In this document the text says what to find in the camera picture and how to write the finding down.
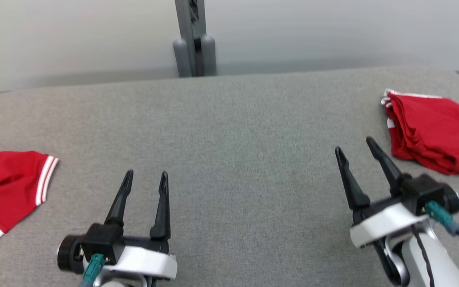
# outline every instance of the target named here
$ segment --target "metal frame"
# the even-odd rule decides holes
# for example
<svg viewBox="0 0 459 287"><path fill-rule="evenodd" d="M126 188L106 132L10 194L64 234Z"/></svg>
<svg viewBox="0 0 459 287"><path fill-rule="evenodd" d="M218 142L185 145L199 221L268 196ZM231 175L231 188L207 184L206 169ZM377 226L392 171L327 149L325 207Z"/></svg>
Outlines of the metal frame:
<svg viewBox="0 0 459 287"><path fill-rule="evenodd" d="M175 0L175 5L181 36L173 43L178 75L215 76L215 40L206 36L204 0Z"/></svg>

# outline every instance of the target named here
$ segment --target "white wall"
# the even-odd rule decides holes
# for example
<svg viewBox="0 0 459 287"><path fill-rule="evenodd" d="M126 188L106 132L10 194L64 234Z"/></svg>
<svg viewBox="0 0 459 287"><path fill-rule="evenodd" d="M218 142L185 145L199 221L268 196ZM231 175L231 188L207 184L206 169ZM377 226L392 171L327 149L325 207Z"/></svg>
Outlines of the white wall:
<svg viewBox="0 0 459 287"><path fill-rule="evenodd" d="M174 0L0 0L0 91L176 77Z"/></svg>
<svg viewBox="0 0 459 287"><path fill-rule="evenodd" d="M433 65L459 71L459 0L206 0L218 73Z"/></svg>

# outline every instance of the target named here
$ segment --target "teal cable connector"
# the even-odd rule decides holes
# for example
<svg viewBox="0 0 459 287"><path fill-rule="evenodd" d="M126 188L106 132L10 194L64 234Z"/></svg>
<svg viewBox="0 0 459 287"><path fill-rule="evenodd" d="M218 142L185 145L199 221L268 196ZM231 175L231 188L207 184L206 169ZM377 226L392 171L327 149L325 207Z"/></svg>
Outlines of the teal cable connector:
<svg viewBox="0 0 459 287"><path fill-rule="evenodd" d="M459 234L459 224L453 220L451 214L444 207L441 207L441 205L432 200L425 205L425 209L426 214L437 222L440 222L449 234L452 236Z"/></svg>
<svg viewBox="0 0 459 287"><path fill-rule="evenodd" d="M102 271L105 263L106 260L102 254L93 254L88 267L84 271L84 274L82 274L82 282L79 287L93 287L93 282L95 282L95 278L97 278L100 271Z"/></svg>

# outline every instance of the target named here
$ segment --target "padded gray table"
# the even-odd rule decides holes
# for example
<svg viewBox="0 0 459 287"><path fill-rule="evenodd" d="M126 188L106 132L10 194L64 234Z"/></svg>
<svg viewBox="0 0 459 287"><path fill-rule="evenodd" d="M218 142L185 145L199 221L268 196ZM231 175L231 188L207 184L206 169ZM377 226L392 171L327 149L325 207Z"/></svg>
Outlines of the padded gray table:
<svg viewBox="0 0 459 287"><path fill-rule="evenodd" d="M459 102L459 76L355 69L58 87L0 94L0 150L60 158L47 201L0 239L0 287L77 286L56 249L104 220L135 171L125 231L146 235L162 170L178 276L162 287L389 286L373 248L355 249L334 147L372 200L388 184L365 142L390 151L385 88ZM395 160L413 175L442 176ZM459 266L459 240L436 230Z"/></svg>

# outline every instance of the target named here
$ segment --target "black knob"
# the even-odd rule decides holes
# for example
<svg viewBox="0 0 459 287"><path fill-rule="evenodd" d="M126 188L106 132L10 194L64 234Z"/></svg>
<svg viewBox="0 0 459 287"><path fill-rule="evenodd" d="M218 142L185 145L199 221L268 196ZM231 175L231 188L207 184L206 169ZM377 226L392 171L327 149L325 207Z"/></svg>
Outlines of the black knob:
<svg viewBox="0 0 459 287"><path fill-rule="evenodd" d="M80 242L82 236L66 236L58 248L58 267L63 271L71 271L75 274L84 273Z"/></svg>
<svg viewBox="0 0 459 287"><path fill-rule="evenodd" d="M449 185L444 185L444 208L450 214L457 214L459 212L459 196L458 193Z"/></svg>

